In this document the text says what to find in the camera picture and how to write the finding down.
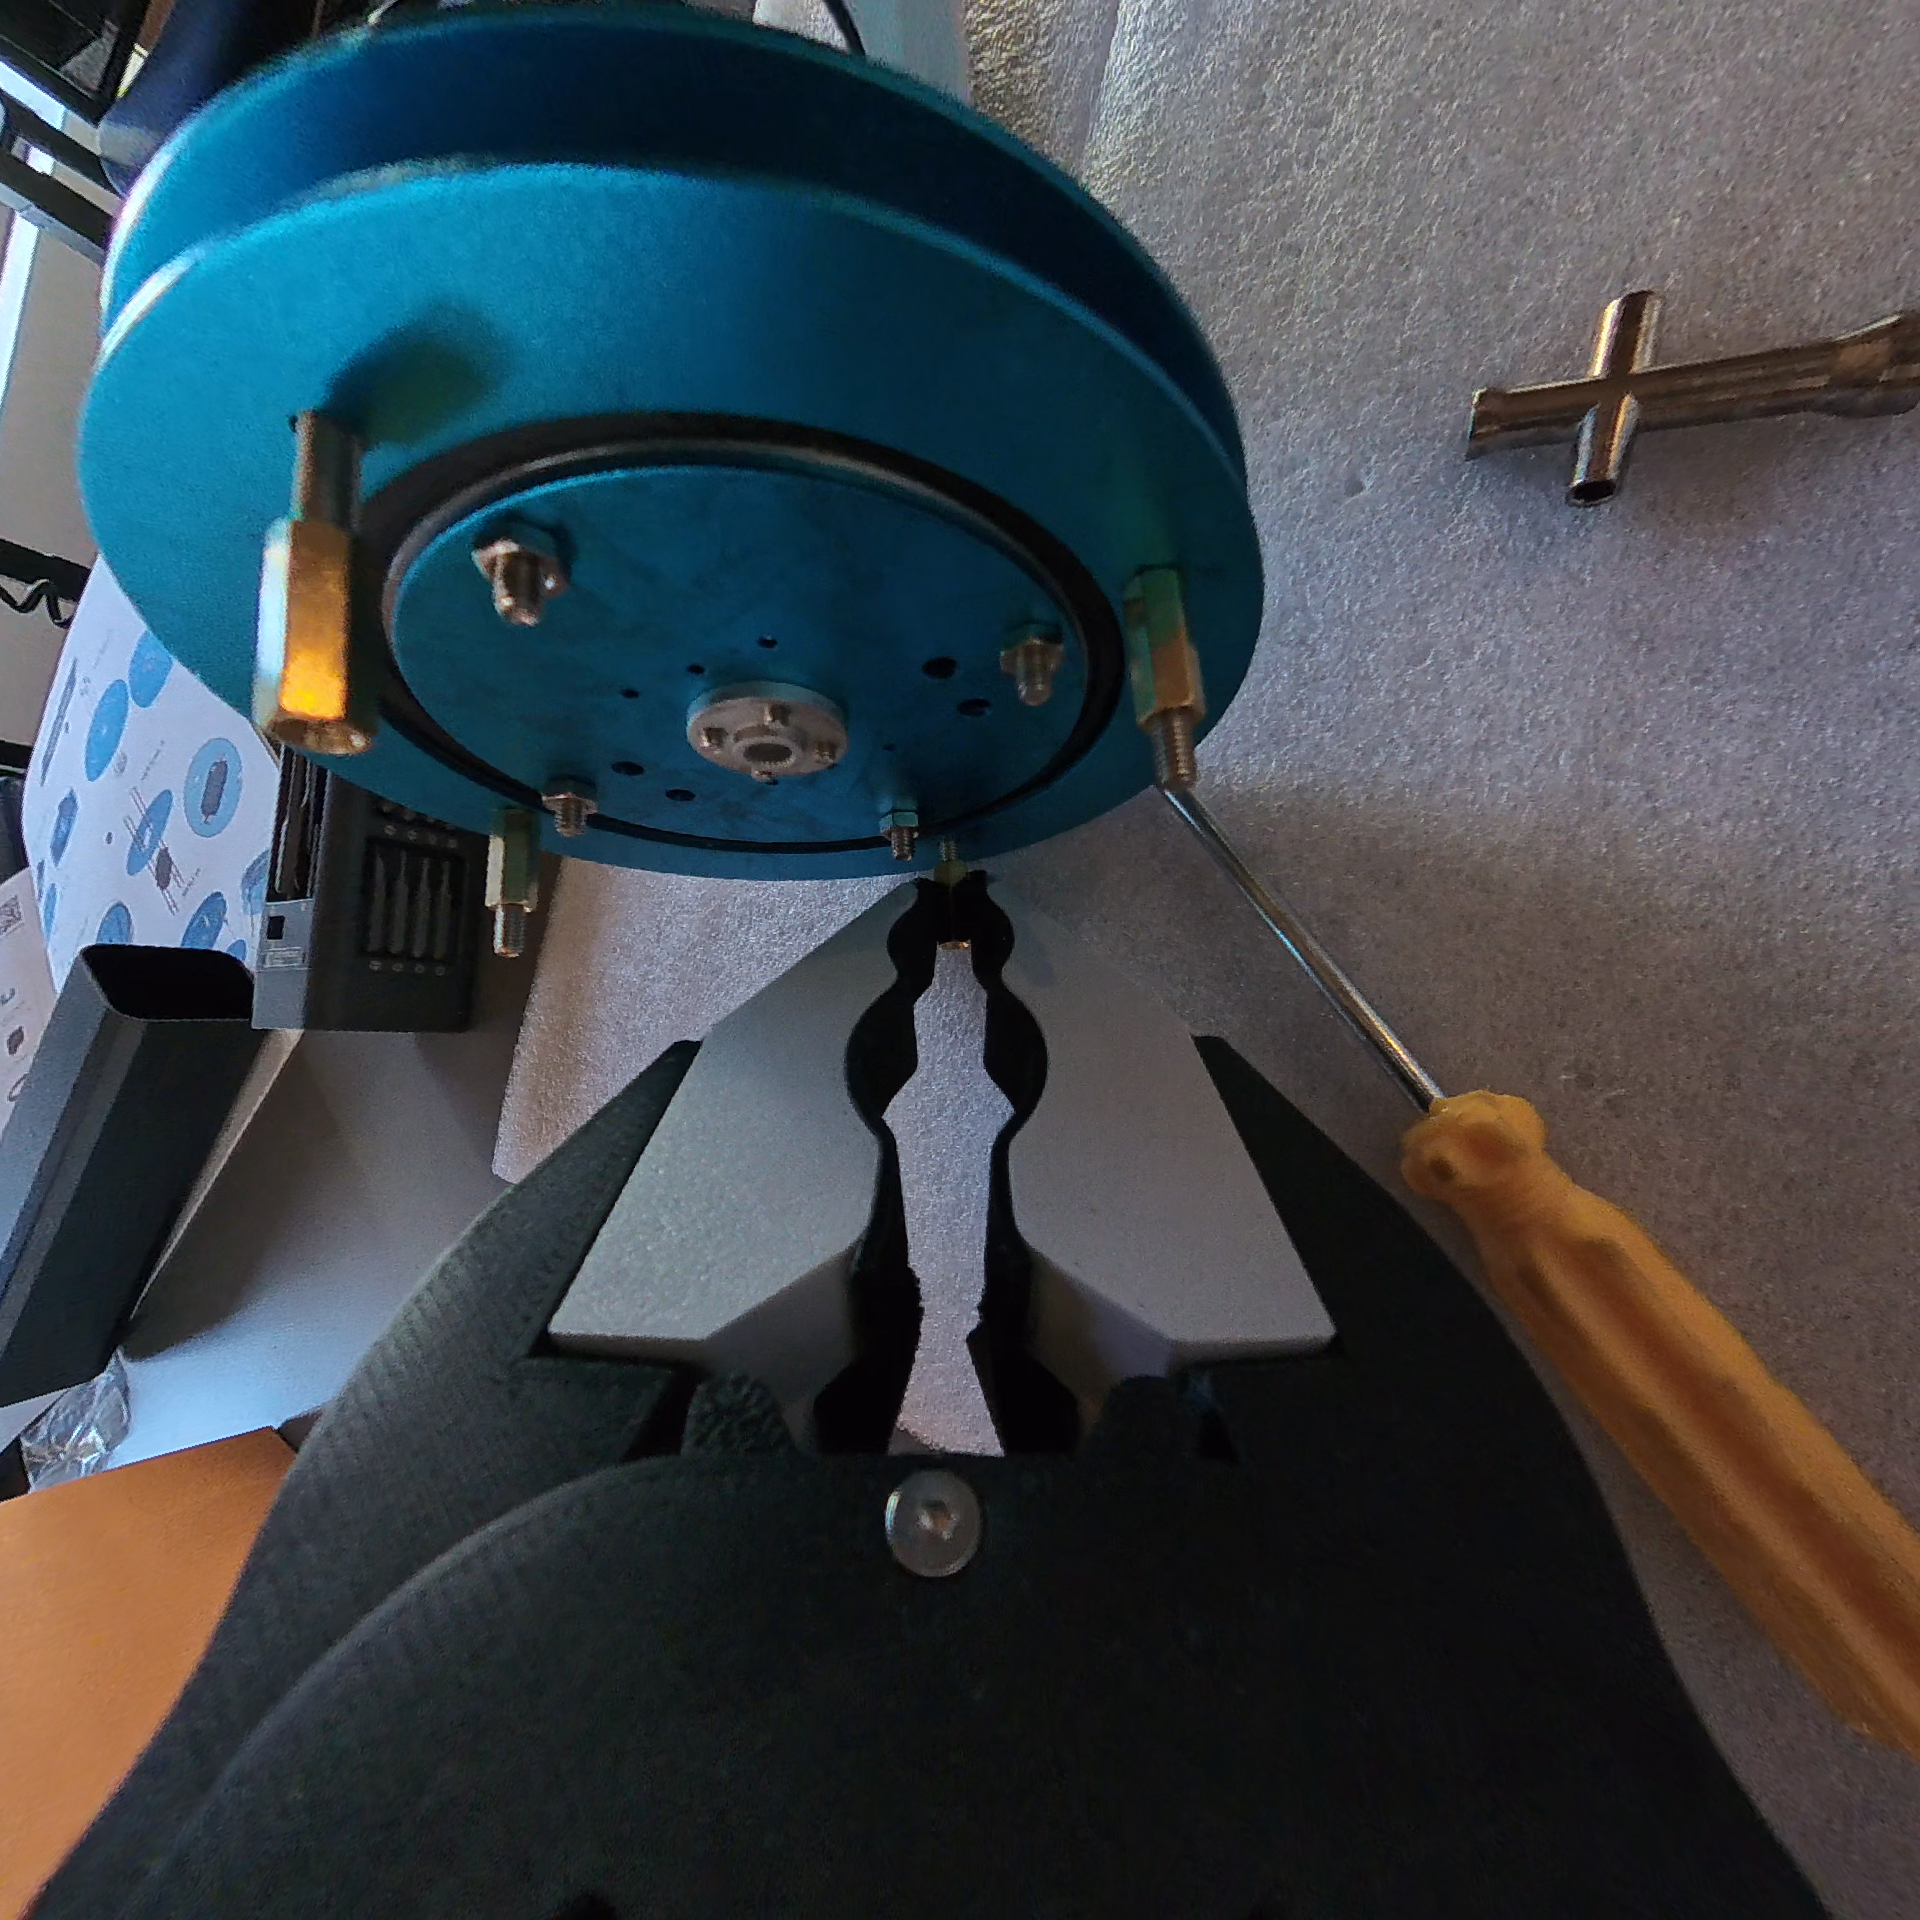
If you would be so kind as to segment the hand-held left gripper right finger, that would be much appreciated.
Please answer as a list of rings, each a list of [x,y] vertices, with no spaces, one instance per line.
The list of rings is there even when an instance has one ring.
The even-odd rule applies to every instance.
[[[1072,1452],[1124,1377],[1333,1341],[1189,1025],[986,875],[963,883],[989,1161],[965,1345],[1006,1452]]]

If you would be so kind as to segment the orange cardboard box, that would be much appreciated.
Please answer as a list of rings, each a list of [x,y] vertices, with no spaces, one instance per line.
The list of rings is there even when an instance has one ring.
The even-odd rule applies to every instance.
[[[289,1463],[262,1427],[3,1502],[3,1916],[170,1715]]]

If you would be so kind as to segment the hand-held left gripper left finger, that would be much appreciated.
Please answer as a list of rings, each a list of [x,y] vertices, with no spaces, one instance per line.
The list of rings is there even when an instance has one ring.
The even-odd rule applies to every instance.
[[[740,1372],[821,1452],[884,1452],[919,1341],[899,1142],[938,961],[900,885],[719,1021],[572,1289],[559,1350]]]

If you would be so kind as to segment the small clear plastic bag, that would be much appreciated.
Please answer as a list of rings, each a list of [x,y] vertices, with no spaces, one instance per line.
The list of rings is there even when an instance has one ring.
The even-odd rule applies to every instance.
[[[111,1452],[130,1434],[130,1377],[124,1357],[111,1357],[104,1372],[56,1395],[23,1427],[19,1468],[27,1489],[38,1494],[106,1471]]]

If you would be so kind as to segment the blue printed instruction sheet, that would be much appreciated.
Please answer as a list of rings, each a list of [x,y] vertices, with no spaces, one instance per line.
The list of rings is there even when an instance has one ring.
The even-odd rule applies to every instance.
[[[144,623],[106,566],[67,623],[23,791],[52,985],[89,945],[256,968],[277,755]]]

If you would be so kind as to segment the dark grey rectangular sleeve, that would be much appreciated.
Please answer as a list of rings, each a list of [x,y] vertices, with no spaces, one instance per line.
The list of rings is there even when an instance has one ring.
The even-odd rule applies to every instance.
[[[229,955],[74,958],[3,1133],[3,1404],[106,1364],[262,1038]]]

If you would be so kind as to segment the silver cross socket wrench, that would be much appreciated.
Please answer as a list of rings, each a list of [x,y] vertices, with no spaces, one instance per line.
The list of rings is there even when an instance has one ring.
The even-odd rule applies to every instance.
[[[1597,324],[1582,379],[1479,388],[1465,458],[1575,443],[1566,504],[1618,492],[1640,436],[1788,414],[1889,418],[1917,407],[1917,309],[1830,340],[1653,366],[1662,298],[1633,291]]]

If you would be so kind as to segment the black screwdriver bit case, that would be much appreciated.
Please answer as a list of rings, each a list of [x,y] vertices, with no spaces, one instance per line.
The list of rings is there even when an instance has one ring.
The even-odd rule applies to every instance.
[[[280,762],[251,1021],[293,1033],[464,1033],[486,843]]]

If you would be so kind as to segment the yellow handled screwdriver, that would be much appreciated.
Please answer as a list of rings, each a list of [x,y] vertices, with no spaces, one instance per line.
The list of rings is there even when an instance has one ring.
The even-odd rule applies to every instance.
[[[1191,781],[1159,791],[1421,1109],[1405,1183],[1457,1211],[1494,1296],[1788,1667],[1917,1759],[1917,1532],[1897,1507],[1662,1248],[1551,1161],[1528,1101],[1444,1093]]]

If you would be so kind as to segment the blue round turntable base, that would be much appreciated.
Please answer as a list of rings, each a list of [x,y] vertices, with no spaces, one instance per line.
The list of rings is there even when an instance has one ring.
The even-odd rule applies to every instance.
[[[130,188],[80,497],[182,665],[266,677],[346,443],[346,781],[574,860],[870,879],[1150,781],[1260,538],[1202,327],[1075,179],[881,62],[677,5],[458,8],[253,69]]]

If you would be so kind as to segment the white foam sheet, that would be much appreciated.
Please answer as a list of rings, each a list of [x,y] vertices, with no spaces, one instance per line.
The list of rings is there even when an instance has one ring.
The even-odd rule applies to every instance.
[[[1917,5],[965,5],[977,106],[1161,262],[1227,373],[1263,635],[1206,795],[1452,1090],[1528,1098],[1917,1519],[1917,418],[1465,462],[1469,392],[1917,304]],[[1362,1654],[1471,1573],[1678,1689],[1834,1916],[1917,1916],[1917,1771],[1777,1656],[1396,1177],[1406,1109],[1151,800],[1006,861],[1225,1035],[1278,1173],[1362,1204],[1409,1380],[1286,1370],[1286,1549]]]

